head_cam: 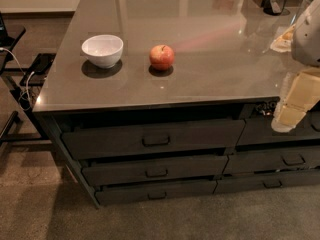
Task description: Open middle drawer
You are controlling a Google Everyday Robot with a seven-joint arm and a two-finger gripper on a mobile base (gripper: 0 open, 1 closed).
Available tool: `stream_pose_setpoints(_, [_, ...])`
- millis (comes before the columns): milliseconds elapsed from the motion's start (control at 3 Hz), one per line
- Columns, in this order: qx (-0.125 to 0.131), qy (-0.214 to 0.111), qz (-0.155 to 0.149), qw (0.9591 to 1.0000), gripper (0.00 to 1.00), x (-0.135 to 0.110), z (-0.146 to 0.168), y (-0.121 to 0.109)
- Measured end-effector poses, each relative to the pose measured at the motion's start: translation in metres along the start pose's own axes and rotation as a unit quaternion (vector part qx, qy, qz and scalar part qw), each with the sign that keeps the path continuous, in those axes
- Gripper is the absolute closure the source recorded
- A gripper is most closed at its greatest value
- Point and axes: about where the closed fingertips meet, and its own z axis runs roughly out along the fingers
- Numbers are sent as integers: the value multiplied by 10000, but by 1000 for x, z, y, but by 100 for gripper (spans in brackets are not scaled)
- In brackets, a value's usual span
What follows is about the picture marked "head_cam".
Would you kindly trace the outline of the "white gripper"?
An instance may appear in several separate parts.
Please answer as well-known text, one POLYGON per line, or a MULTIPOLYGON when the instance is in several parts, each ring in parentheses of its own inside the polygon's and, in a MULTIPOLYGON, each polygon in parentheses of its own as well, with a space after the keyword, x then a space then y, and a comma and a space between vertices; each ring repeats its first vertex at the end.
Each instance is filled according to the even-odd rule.
POLYGON ((286 97, 286 104, 280 101, 271 122, 271 128, 279 133, 295 129, 307 111, 320 101, 320 70, 309 67, 294 78, 286 97))

